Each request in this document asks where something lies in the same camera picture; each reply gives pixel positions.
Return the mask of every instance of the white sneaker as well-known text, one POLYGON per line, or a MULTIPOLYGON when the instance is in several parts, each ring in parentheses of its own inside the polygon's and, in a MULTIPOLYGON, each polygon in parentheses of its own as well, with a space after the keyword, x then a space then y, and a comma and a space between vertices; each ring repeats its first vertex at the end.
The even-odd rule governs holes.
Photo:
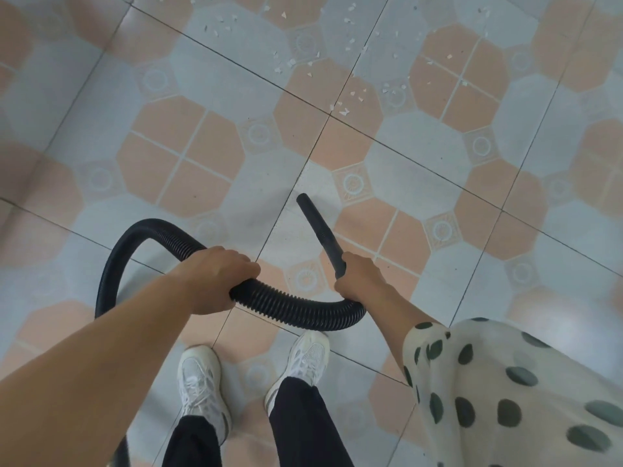
POLYGON ((214 426, 219 445, 229 435, 231 415, 221 396, 221 364, 206 345, 182 353, 177 366, 177 385, 182 397, 182 416, 203 416, 214 426))
POLYGON ((285 377, 296 377, 314 387, 329 363, 329 339, 320 331, 305 331, 292 346, 285 372, 270 387, 264 398, 264 407, 270 415, 275 406, 276 393, 285 377))

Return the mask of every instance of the left hand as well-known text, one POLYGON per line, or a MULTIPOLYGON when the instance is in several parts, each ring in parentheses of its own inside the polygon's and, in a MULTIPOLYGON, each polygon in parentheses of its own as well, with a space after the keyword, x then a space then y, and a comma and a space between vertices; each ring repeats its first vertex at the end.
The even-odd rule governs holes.
POLYGON ((234 307, 229 291, 249 278, 257 278, 260 265, 222 246, 195 252, 169 274, 191 299, 194 314, 210 314, 234 307))

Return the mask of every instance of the hand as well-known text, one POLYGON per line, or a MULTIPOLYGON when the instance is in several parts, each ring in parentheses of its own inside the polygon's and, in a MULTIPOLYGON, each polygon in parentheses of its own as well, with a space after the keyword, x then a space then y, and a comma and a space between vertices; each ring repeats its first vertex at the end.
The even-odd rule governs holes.
POLYGON ((335 291, 344 298, 366 304, 370 295, 382 291, 387 282, 372 259, 351 252, 344 252, 342 260, 347 264, 346 274, 335 283, 335 291))
POLYGON ((229 291, 260 274, 260 265, 222 246, 195 252, 180 262, 168 277, 180 283, 190 298, 192 312, 210 314, 234 307, 229 291))

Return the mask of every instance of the white fabric with black dots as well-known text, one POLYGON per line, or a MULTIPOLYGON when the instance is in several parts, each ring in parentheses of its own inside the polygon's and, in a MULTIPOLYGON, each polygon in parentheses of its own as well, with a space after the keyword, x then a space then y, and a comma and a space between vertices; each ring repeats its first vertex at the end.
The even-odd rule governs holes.
POLYGON ((402 360, 437 467, 623 465, 623 392, 526 332, 424 322, 402 360))

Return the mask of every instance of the sneaker sole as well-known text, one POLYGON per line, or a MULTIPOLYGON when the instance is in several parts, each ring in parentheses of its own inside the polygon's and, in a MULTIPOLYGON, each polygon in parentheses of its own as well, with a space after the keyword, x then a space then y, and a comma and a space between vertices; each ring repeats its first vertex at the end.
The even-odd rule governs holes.
MULTIPOLYGON (((274 392, 276 392, 279 389, 279 386, 281 386, 281 383, 288 377, 288 374, 290 373, 290 366, 292 365, 292 363, 294 362, 294 354, 296 354, 296 346, 299 345, 299 342, 301 341, 302 338, 305 337, 305 335, 307 334, 307 331, 304 332, 303 334, 301 334, 297 340, 294 342, 294 344, 292 345, 292 348, 290 349, 290 354, 288 355, 288 364, 285 366, 285 370, 284 373, 281 374, 281 377, 279 377, 276 382, 269 388, 269 392, 266 393, 266 396, 264 397, 264 410, 268 413, 269 411, 269 401, 273 395, 274 392)), ((327 344, 324 347, 327 351, 329 351, 329 345, 328 345, 328 339, 327 339, 327 344)))
POLYGON ((232 417, 229 413, 229 408, 223 400, 221 395, 221 362, 219 361, 219 357, 216 353, 210 349, 206 345, 195 345, 193 347, 189 347, 182 353, 182 357, 180 357, 179 363, 177 364, 177 379, 181 380, 182 378, 182 363, 185 359, 188 358, 189 355, 193 355, 197 357, 200 361, 207 361, 206 367, 212 370, 214 376, 214 387, 217 388, 215 391, 216 400, 223 407, 223 414, 225 415, 225 419, 227 420, 227 433, 225 439, 223 439, 223 443, 229 437, 229 433, 232 431, 232 417))

